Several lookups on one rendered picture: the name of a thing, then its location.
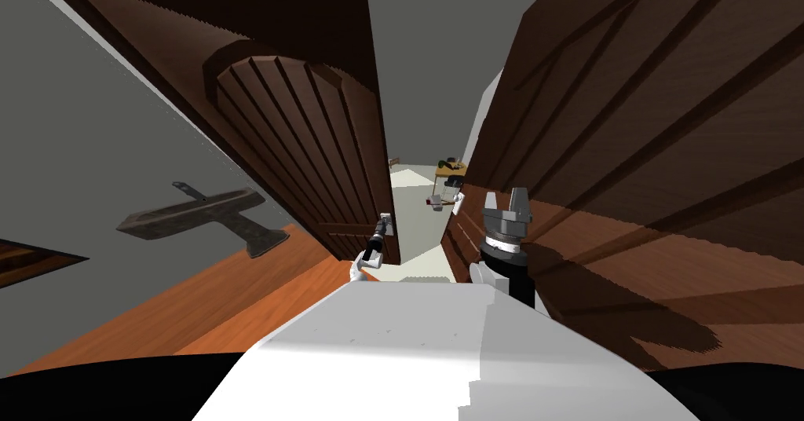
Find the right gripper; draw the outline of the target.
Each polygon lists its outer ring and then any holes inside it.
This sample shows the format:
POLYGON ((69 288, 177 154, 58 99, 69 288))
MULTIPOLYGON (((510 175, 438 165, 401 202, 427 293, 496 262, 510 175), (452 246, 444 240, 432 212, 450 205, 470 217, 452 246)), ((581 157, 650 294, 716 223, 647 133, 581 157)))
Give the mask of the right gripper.
POLYGON ((528 189, 511 189, 509 210, 498 208, 497 195, 485 195, 482 210, 484 232, 487 237, 497 240, 523 240, 528 235, 528 225, 532 222, 529 213, 528 189))

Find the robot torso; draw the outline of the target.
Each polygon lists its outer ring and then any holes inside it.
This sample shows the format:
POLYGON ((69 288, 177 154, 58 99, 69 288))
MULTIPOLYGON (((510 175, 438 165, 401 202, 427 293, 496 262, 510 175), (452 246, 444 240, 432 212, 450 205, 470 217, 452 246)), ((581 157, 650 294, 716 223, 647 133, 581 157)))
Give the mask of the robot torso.
POLYGON ((487 284, 351 282, 252 346, 192 421, 698 421, 487 284))

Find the brown arched panel door leaf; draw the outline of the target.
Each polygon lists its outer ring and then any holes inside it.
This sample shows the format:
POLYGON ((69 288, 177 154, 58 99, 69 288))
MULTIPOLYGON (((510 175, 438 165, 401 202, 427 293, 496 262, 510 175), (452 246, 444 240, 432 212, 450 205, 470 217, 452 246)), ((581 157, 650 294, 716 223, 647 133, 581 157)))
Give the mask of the brown arched panel door leaf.
POLYGON ((336 258, 393 214, 368 0, 64 0, 336 258))

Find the brown braced wooden door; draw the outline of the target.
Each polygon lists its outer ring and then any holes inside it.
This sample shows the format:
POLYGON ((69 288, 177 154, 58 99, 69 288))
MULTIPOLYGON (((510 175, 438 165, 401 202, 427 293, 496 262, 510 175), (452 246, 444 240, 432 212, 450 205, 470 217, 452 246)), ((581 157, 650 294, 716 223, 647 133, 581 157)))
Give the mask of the brown braced wooden door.
POLYGON ((535 0, 441 241, 528 193, 547 312, 646 370, 804 368, 804 0, 535 0))

